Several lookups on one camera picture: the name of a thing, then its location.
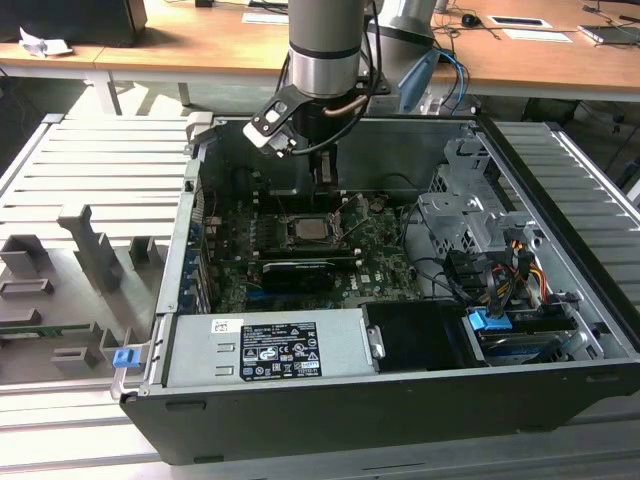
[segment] white paper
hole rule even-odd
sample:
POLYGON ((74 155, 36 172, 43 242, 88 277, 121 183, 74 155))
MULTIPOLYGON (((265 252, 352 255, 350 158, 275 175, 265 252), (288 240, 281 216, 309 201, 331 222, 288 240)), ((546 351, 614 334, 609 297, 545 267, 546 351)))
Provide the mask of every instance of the white paper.
POLYGON ((36 57, 44 58, 73 52, 73 49, 69 48, 67 42, 62 39, 43 40, 28 34, 23 28, 20 28, 20 36, 22 37, 18 42, 20 46, 36 57))
POLYGON ((515 30, 512 28, 505 28, 502 31, 514 40, 573 43, 565 34, 558 32, 537 32, 535 30, 515 30))
POLYGON ((272 15, 269 13, 245 13, 242 23, 267 23, 270 25, 288 25, 288 15, 272 15))

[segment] desk leg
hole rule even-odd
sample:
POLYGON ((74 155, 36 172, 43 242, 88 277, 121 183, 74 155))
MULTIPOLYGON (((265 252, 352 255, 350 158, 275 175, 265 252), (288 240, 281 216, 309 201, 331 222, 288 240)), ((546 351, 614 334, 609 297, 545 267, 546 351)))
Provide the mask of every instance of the desk leg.
POLYGON ((189 98, 189 85, 186 83, 179 83, 178 90, 180 91, 180 103, 183 107, 191 105, 191 99, 189 98))
POLYGON ((98 94, 102 111, 107 115, 122 115, 116 87, 111 80, 111 74, 104 70, 95 70, 87 73, 87 79, 93 82, 98 94))

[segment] blue drive latch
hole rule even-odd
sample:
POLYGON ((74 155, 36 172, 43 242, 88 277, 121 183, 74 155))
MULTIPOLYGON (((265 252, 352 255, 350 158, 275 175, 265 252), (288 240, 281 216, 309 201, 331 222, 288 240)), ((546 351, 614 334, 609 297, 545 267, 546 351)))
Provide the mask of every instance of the blue drive latch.
POLYGON ((140 368, 141 348, 119 348, 113 356, 114 368, 140 368))
POLYGON ((469 322, 474 331, 478 330, 511 330, 513 324, 506 314, 490 317, 486 308, 479 308, 469 314, 469 322))

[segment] blue cable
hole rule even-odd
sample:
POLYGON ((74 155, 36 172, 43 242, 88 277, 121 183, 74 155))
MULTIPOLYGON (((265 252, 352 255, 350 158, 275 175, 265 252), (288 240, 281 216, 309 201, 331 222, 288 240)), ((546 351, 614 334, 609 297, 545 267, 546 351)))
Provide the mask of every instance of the blue cable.
POLYGON ((438 52, 440 52, 440 55, 444 55, 446 58, 449 59, 449 61, 455 65, 458 76, 460 77, 460 91, 458 92, 458 102, 456 103, 456 106, 454 107, 454 109, 451 111, 451 115, 456 113, 456 110, 458 108, 458 105, 460 105, 460 102, 462 101, 462 96, 464 94, 464 72, 462 71, 462 66, 460 65, 460 62, 458 62, 455 58, 453 58, 451 55, 449 55, 448 53, 437 49, 436 50, 438 52))

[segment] motherboard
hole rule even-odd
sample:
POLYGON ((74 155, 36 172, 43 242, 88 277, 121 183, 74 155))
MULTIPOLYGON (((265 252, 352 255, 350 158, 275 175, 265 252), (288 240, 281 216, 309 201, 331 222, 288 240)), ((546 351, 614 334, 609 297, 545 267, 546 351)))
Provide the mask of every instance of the motherboard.
POLYGON ((299 196, 269 200, 227 202, 208 220, 214 312, 421 298, 399 242, 401 209, 384 195, 345 194, 325 211, 299 196))

